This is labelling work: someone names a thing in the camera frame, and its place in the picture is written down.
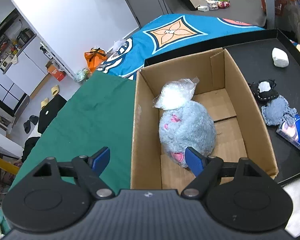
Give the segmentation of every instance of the black tray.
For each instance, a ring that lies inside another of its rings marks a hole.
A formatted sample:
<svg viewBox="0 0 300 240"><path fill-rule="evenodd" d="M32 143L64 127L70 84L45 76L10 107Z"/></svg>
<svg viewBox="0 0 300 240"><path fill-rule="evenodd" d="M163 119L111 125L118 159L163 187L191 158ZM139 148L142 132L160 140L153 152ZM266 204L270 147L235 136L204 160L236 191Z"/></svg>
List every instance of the black tray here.
<svg viewBox="0 0 300 240"><path fill-rule="evenodd" d="M275 79L276 90L300 115L300 53L279 30L261 30L202 41L146 59L145 66L220 47L229 51L247 82ZM288 54L288 67L274 66L271 56L274 47ZM300 151L276 133L277 127L267 128L279 168L275 181L285 185L300 178Z"/></svg>

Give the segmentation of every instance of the blue bedsheet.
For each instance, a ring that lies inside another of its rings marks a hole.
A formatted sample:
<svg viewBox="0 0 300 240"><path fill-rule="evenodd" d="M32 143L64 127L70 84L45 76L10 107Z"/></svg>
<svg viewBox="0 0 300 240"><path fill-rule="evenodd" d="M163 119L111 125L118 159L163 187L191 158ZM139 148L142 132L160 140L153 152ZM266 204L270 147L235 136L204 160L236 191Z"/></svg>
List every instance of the blue bedsheet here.
<svg viewBox="0 0 300 240"><path fill-rule="evenodd" d="M200 41L257 30L262 28L216 17L162 15L128 38L97 70L135 80L146 58Z"/></svg>

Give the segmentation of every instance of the yellow bar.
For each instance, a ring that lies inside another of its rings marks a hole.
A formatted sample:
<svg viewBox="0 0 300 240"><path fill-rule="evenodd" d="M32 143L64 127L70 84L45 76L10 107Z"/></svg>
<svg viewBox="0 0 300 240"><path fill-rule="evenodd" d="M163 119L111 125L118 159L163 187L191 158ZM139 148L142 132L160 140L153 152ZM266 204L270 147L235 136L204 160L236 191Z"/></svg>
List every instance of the yellow bar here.
<svg viewBox="0 0 300 240"><path fill-rule="evenodd" d="M0 169L16 175L20 168L0 158Z"/></svg>

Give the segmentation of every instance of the blue snack package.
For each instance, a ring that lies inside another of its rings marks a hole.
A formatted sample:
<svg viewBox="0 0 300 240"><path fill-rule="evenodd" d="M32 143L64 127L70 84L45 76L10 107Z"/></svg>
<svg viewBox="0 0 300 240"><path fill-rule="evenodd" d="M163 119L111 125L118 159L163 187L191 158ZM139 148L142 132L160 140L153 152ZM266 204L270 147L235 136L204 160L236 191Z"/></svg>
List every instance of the blue snack package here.
<svg viewBox="0 0 300 240"><path fill-rule="evenodd" d="M294 116L292 125L288 125L287 122L279 125L277 133L300 150L300 115Z"/></svg>

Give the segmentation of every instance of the green table cover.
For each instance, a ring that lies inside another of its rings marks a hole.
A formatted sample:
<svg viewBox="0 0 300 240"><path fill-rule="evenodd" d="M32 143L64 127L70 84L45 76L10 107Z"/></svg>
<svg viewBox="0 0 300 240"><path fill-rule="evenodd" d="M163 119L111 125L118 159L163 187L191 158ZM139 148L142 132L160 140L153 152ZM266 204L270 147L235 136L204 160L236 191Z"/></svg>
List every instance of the green table cover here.
<svg viewBox="0 0 300 240"><path fill-rule="evenodd" d="M59 111L22 165L11 187L48 156L59 162L110 148L100 178L118 193L130 188L135 81L95 71ZM2 233L10 230L0 211Z"/></svg>

